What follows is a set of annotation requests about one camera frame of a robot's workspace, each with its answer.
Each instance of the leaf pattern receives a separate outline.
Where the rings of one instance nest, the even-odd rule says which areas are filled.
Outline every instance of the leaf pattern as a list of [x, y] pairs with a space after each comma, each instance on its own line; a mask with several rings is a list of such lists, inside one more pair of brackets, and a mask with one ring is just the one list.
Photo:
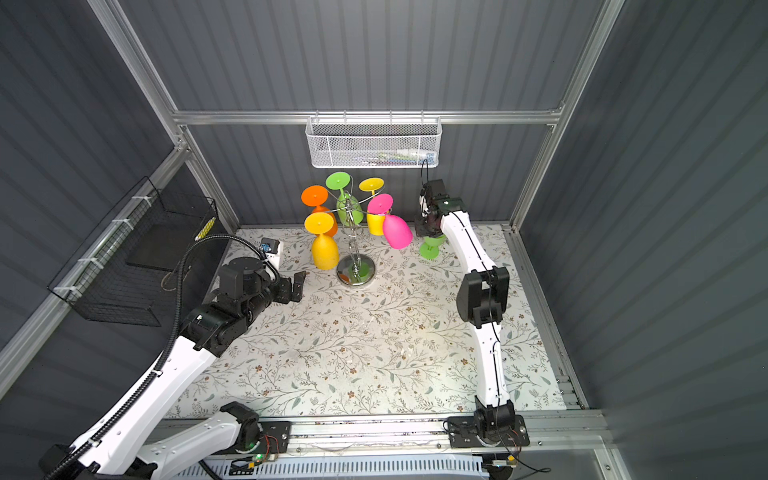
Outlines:
[[[564, 409], [501, 227], [483, 225], [475, 232], [488, 255], [510, 273], [508, 307], [497, 331], [515, 408]], [[314, 235], [303, 229], [238, 235], [254, 243], [261, 237], [283, 242], [280, 271], [310, 272], [304, 298], [265, 310], [195, 379], [168, 417], [212, 415], [233, 400], [264, 416], [475, 409], [475, 346], [455, 308], [463, 273], [450, 245], [425, 260], [418, 237], [404, 250], [393, 250], [383, 237], [366, 233], [360, 250], [375, 260], [376, 278], [351, 290], [335, 270], [314, 267], [308, 248]], [[336, 241], [344, 251], [344, 237], [336, 235]], [[236, 243], [226, 261], [249, 255]]]

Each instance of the yellow connector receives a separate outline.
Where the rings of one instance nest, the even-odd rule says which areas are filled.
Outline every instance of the yellow connector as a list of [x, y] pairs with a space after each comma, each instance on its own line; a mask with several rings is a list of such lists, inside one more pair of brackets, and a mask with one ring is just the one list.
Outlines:
[[216, 223], [216, 217], [208, 220], [208, 223], [206, 223], [205, 227], [200, 230], [200, 232], [197, 234], [197, 237], [194, 238], [194, 241], [197, 242], [198, 240], [205, 238], [205, 236], [208, 235], [208, 232], [210, 232], [210, 229], [214, 228], [214, 223]]

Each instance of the wire basket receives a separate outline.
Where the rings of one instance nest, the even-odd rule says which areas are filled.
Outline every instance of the wire basket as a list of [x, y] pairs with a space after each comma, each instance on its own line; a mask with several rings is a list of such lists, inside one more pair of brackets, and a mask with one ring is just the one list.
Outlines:
[[312, 166], [317, 168], [437, 167], [442, 124], [354, 124], [306, 122]]
[[[137, 198], [140, 202], [130, 214], [112, 220], [111, 234], [99, 248], [76, 260], [75, 275], [59, 272], [48, 286], [87, 320], [160, 326], [159, 319], [172, 318], [178, 262], [217, 215], [216, 204], [207, 197], [154, 190]], [[187, 276], [195, 276], [195, 259], [187, 265], [185, 297], [190, 293]]]

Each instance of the white arm segment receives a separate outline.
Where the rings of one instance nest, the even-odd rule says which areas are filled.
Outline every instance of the white arm segment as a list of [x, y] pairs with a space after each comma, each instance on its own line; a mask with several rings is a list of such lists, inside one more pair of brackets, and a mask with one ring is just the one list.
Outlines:
[[[470, 273], [473, 270], [484, 272], [496, 265], [480, 245], [480, 240], [469, 223], [469, 214], [466, 212], [458, 211], [443, 215], [440, 230], [456, 252], [464, 273]], [[469, 329], [472, 331], [478, 353], [475, 356], [478, 370], [477, 397], [484, 406], [504, 405], [510, 398], [507, 383], [504, 380], [502, 345], [496, 340], [496, 337], [499, 339], [502, 337], [502, 326], [486, 323], [479, 329], [470, 325]]]
[[[205, 349], [196, 351], [194, 343], [182, 336], [176, 339], [170, 351], [168, 361], [163, 366], [163, 374], [157, 377], [139, 397], [135, 404], [107, 432], [98, 446], [91, 447], [82, 457], [81, 464], [88, 467], [97, 462], [101, 467], [98, 473], [121, 475], [136, 459], [139, 448], [147, 440], [157, 423], [170, 409], [176, 399], [187, 387], [209, 367], [216, 356]], [[152, 366], [123, 395], [115, 405], [86, 433], [80, 435], [72, 445], [77, 448], [88, 439], [123, 405], [136, 391], [147, 375], [154, 375]]]
[[227, 412], [218, 412], [204, 422], [144, 445], [136, 455], [144, 463], [156, 463], [152, 480], [166, 480], [219, 450], [228, 449], [237, 440], [240, 423]]

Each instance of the yellow object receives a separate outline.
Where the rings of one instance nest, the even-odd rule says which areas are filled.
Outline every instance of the yellow object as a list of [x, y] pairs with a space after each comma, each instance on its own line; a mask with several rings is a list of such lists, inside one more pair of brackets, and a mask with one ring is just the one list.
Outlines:
[[321, 233], [325, 233], [332, 229], [335, 223], [336, 221], [331, 217], [331, 214], [315, 212], [304, 220], [304, 228], [310, 233], [320, 235]]
[[366, 214], [368, 219], [368, 231], [371, 235], [382, 236], [384, 234], [384, 217], [386, 215]]
[[312, 242], [312, 261], [321, 270], [331, 270], [339, 264], [339, 246], [333, 238], [320, 233]]
[[384, 186], [384, 180], [378, 177], [366, 178], [360, 182], [359, 189], [364, 192], [373, 192]]
[[197, 234], [197, 237], [194, 238], [194, 241], [202, 240], [205, 238], [206, 235], [208, 235], [208, 232], [210, 232], [210, 229], [214, 228], [214, 224], [216, 223], [216, 217], [211, 218], [208, 220], [208, 223], [205, 224], [205, 227], [203, 227], [202, 230]]

